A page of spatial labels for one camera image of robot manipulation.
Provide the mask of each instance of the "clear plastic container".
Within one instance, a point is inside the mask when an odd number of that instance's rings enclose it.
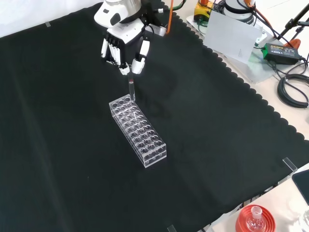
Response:
[[[251,214],[247,218],[247,227],[252,232],[264,232],[266,229],[266,220],[263,217],[263,211],[259,206],[251,208]]]
[[[166,157],[166,144],[129,94],[109,105],[113,118],[145,168]]]
[[[298,225],[303,232],[309,232],[309,208],[299,217]]]

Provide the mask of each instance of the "glass bottle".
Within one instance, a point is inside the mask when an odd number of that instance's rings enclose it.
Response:
[[[298,224],[303,232],[309,232],[309,209],[299,217]]]
[[[251,208],[251,214],[247,218],[247,227],[252,232],[264,232],[266,229],[266,220],[262,215],[263,211],[259,206]]]

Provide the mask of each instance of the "power adapter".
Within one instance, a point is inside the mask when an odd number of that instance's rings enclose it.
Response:
[[[301,56],[298,51],[292,47],[266,43],[262,49],[263,59],[273,61],[276,64],[296,64]]]

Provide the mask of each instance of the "black tablecloth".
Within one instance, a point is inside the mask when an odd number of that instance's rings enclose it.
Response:
[[[309,162],[304,137],[174,16],[136,79],[167,144],[145,169],[109,110],[128,86],[100,61],[99,7],[0,39],[1,231],[195,232],[287,176],[283,158]]]

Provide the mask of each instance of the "yellow object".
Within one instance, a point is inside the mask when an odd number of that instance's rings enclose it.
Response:
[[[202,6],[197,2],[197,5],[194,8],[194,21],[198,22],[208,22],[210,13],[211,13],[211,8],[213,7],[213,2],[209,1],[207,6]]]

